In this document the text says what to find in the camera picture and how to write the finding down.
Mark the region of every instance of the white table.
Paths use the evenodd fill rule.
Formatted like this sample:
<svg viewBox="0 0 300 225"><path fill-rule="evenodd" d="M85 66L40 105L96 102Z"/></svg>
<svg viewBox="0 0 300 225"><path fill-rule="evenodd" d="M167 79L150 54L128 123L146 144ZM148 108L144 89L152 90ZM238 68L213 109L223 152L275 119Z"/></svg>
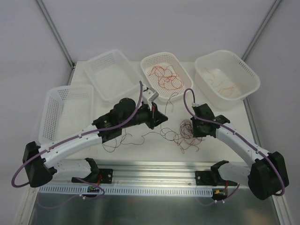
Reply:
<svg viewBox="0 0 300 225"><path fill-rule="evenodd" d="M140 62L131 62L133 67L137 69L139 73L143 75L143 72L140 68ZM77 62L75 72L72 78L71 85L78 84L91 84L88 79L84 69L84 62ZM194 80L195 77L195 68L193 62L182 62L183 67L189 73L191 78ZM194 91L196 96L196 103L208 103L211 107L214 114L220 115L223 114L227 117L232 124L243 134L247 135L250 140L252 140L252 133L250 125L248 122L246 110L243 102L235 106L234 108L226 111L221 111L216 109L211 105L207 98L202 94L200 89L194 84ZM138 100L138 94L134 93L129 95L129 98L133 100ZM108 104L104 102L97 91L95 90L95 104L94 104L94 119L99 116L109 112L113 108L114 104ZM158 100L155 101L158 105L158 109L161 112L165 111L165 103L161 103ZM187 102L191 104L192 98L191 95L188 96ZM184 119L190 119L191 116L186 111L183 101L176 100L174 101L173 112L171 111L172 106L168 104L166 115L169 120L162 124L162 127L169 127L170 129L178 132L179 125ZM144 135L151 130L145 124L129 127L126 129L127 133L132 134L132 137L127 136L124 143L142 143L143 138L141 135ZM106 143L107 145L114 145L114 140L111 140ZM73 159L82 159L90 157L98 160L109 160L109 161L139 161L139 162L218 162L223 159L229 160L231 162L243 162L243 160L228 146L226 146L221 141L213 138L206 137L204 141L199 145L200 150L197 151L197 148L190 147L185 150L183 154L174 142L165 140L158 134L149 134L145 136L145 143L143 145L121 145L114 152L109 153L104 150L102 145L93 146L89 149L82 150L69 158Z"/></svg>

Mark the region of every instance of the rectangular basket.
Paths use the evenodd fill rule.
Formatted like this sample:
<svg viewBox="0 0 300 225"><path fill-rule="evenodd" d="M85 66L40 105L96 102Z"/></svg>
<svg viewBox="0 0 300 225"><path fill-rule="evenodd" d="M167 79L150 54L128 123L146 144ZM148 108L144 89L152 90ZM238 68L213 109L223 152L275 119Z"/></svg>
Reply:
<svg viewBox="0 0 300 225"><path fill-rule="evenodd" d="M84 70L101 98L112 103L138 90L142 80L142 76L119 50L111 50L88 60Z"/></svg>
<svg viewBox="0 0 300 225"><path fill-rule="evenodd" d="M168 69L162 77L161 70L154 72L156 68ZM178 59L169 52L160 52L150 55L141 61L141 68L150 83L158 93L161 102L167 102L173 93L177 93L172 100L182 98L186 88L193 88L193 81L182 67Z"/></svg>
<svg viewBox="0 0 300 225"><path fill-rule="evenodd" d="M48 91L38 134L41 144L58 141L93 122L94 88L74 85Z"/></svg>
<svg viewBox="0 0 300 225"><path fill-rule="evenodd" d="M227 50L198 58L195 69L196 85L219 109L238 104L261 84L257 74L239 56Z"/></svg>

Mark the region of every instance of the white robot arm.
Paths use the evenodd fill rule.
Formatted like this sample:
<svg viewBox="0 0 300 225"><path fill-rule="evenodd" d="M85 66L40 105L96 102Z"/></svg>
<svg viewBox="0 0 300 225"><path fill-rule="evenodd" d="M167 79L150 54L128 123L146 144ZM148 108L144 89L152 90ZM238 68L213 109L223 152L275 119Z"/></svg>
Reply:
<svg viewBox="0 0 300 225"><path fill-rule="evenodd" d="M122 129L145 123L153 129L168 118L158 111L154 100L158 93L141 84L142 104L135 105L134 100L124 98L113 109L94 120L92 124L71 137L57 142L38 146L35 142L26 145L23 156L24 167L31 187L36 188L55 180L79 182L74 177L95 183L99 177L99 169L91 158L68 160L66 157L87 147L105 143L122 135Z"/></svg>
<svg viewBox="0 0 300 225"><path fill-rule="evenodd" d="M264 200L287 187L289 180L285 161L278 152L270 153L257 146L239 132L223 115L216 116L207 104L193 104L194 137L213 136L232 148L248 165L221 161L211 167L209 176L201 176L201 182L216 186L225 180L249 186L252 193Z"/></svg>

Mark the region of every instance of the tangled wire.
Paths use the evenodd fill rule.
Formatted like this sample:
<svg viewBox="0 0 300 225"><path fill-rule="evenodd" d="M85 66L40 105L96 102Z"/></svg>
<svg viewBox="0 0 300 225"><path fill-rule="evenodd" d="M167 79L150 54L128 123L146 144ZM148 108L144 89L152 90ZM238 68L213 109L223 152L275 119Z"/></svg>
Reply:
<svg viewBox="0 0 300 225"><path fill-rule="evenodd" d="M153 67L149 76L155 75L158 78L159 87L166 90L177 90L183 87L184 83L178 78L172 65L163 68L161 66Z"/></svg>
<svg viewBox="0 0 300 225"><path fill-rule="evenodd" d="M220 95L222 95L224 97L231 96L233 94L234 90L237 90L239 87L244 86L244 84L239 84L239 85L233 84L233 82L228 79L223 80L217 86L213 86L216 76L212 72L210 72L207 68L203 68L203 69L205 69L209 74L211 74L213 76L213 79L207 79L207 80L209 80L211 82L211 85L213 88L219 88L218 92L220 93Z"/></svg>
<svg viewBox="0 0 300 225"><path fill-rule="evenodd" d="M172 105L172 111L174 108L173 103L171 102L171 98L178 95L177 92L174 92L168 99L168 101L165 104L165 115L166 115L166 110L167 110L167 106L168 103L170 102L170 104ZM144 135L142 135L141 137L143 138L142 143L124 143L126 137L129 135L132 137L131 134L128 134L126 132L126 129L124 129L125 134L122 136L120 143L117 143L117 139L115 139L115 146L111 146L111 145L106 145L106 144L102 144L103 148L105 151L107 152L114 152L116 150L117 147L121 146L122 144L133 144L133 145L142 145L145 143L145 136L149 135L149 134L159 134L162 138L174 142L176 143L177 146L180 147L181 152L184 154L185 150L187 150L188 148L190 148L191 146L194 146L197 148L197 151L199 151L199 147L197 145L199 145L202 142L202 138L195 138L193 137L193 126L190 120L183 120L180 123L180 128L179 128L179 133L173 131L172 129L168 128L168 127L162 127L162 125L160 124L160 131L156 132L156 131L150 131ZM110 147L113 148L112 151L108 151L105 147Z"/></svg>

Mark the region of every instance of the metal panel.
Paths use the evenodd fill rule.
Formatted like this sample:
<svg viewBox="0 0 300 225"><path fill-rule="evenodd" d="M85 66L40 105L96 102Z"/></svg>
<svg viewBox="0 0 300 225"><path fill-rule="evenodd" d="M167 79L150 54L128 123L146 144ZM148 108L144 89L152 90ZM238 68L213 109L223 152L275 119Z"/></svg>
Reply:
<svg viewBox="0 0 300 225"><path fill-rule="evenodd" d="M63 43L61 37L60 37L60 34L58 33L44 3L42 0L36 0L37 2L37 5L39 7L39 9L41 10L41 13L42 15L44 16L44 19L46 21L46 23L48 24L49 28L50 28L50 31L52 32L52 34L54 35L55 37L55 40L57 41L57 44L58 46L60 47L60 49L62 50L62 53L64 54L67 62L69 63L70 67L73 67L74 66L74 62L72 61L70 55L69 55L69 52L68 50L66 49L65 47L65 44Z"/></svg>
<svg viewBox="0 0 300 225"><path fill-rule="evenodd" d="M269 24L271 18L273 17L273 15L275 14L276 10L278 9L278 7L280 6L280 4L282 2L283 2L283 0L275 0L273 2L272 6L268 10L265 18L263 19L261 25L257 29L257 31L256 31L255 35L253 36L251 42L249 43L248 48L246 49L245 53L243 54L243 57L242 57L243 61L246 61L247 58L248 58L248 55L253 51L253 49L255 47L255 44L258 42L258 40L261 37L263 31L265 30L265 28ZM250 101L249 101L248 97L245 98L244 105L245 105L247 116L248 116L249 123L250 123L250 126L251 126L251 131L252 131L254 142L258 146L261 146L261 142L260 142L259 135L257 133L257 128L256 128L256 125L255 125L255 119L253 118L253 113L251 111Z"/></svg>
<svg viewBox="0 0 300 225"><path fill-rule="evenodd" d="M56 206L70 195L39 194L44 206ZM272 199L256 199L249 189L241 189L224 204L210 198L176 196L107 195L96 201L75 198L53 210L35 207L30 225L278 225Z"/></svg>
<svg viewBox="0 0 300 225"><path fill-rule="evenodd" d="M37 140L47 91L65 85L70 71L34 1L0 1L1 224L20 219L26 188L13 188L26 143ZM22 172L17 183L26 182Z"/></svg>

